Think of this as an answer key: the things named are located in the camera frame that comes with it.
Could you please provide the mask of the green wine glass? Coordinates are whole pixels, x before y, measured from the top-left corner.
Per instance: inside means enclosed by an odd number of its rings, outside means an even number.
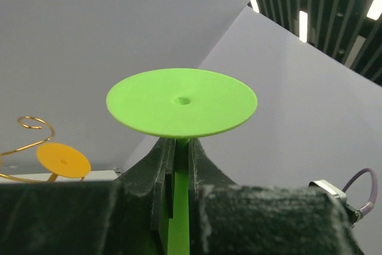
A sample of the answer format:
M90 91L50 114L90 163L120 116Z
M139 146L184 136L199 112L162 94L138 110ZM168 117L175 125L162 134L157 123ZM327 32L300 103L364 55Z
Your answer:
M159 69L115 84L106 106L122 125L157 137L148 154L118 177L125 252L189 254L189 212L198 185L232 183L205 155L200 138L249 120L255 92L217 72Z

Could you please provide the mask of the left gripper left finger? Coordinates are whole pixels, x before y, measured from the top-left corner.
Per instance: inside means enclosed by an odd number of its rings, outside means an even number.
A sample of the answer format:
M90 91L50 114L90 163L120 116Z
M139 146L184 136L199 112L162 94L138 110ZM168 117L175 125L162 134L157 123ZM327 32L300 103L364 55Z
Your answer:
M175 142L117 179L1 185L2 254L166 254Z

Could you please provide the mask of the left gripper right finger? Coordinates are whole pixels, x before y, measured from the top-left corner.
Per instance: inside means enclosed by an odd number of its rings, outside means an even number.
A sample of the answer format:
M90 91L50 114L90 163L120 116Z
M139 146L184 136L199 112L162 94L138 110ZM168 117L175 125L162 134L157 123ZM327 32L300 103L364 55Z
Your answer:
M193 139L191 254L361 254L345 209L318 188L241 186Z

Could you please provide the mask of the orange wine glass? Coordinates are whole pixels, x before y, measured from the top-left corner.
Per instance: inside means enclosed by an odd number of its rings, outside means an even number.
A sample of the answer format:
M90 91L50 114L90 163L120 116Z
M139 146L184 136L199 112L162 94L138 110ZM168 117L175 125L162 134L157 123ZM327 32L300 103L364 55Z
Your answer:
M36 150L39 163L51 172L48 182L58 177L83 181L91 171L91 164L80 151L62 143L46 143Z

